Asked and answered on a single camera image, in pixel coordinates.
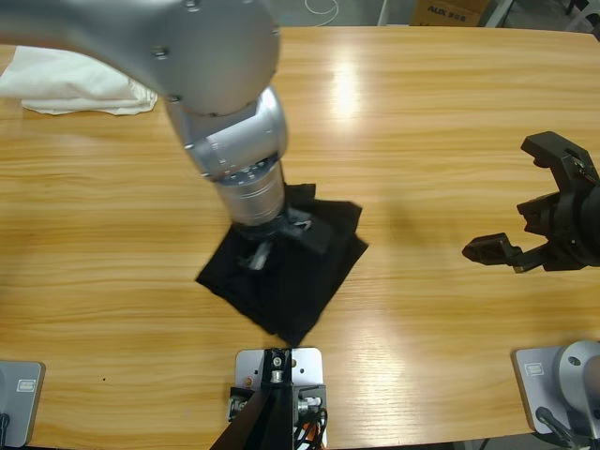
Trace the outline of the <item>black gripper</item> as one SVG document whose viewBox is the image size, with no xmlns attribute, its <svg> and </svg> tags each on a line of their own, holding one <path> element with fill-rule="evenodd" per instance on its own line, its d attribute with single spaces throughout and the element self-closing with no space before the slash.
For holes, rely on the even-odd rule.
<svg viewBox="0 0 600 450">
<path fill-rule="evenodd" d="M 474 263 L 510 266 L 517 274 L 541 265 L 548 272 L 599 266 L 599 186 L 546 194 L 518 204 L 517 211 L 525 232 L 550 235 L 549 257 L 546 245 L 523 251 L 504 232 L 474 238 L 462 255 Z"/>
<path fill-rule="evenodd" d="M 235 259 L 236 265 L 250 272 L 262 271 L 266 266 L 273 246 L 271 241 L 266 240 L 284 234 L 290 225 L 291 222 L 287 212 L 283 212 L 260 225 L 234 222 L 232 224 L 233 229 L 248 240 L 246 246 Z"/>
</svg>

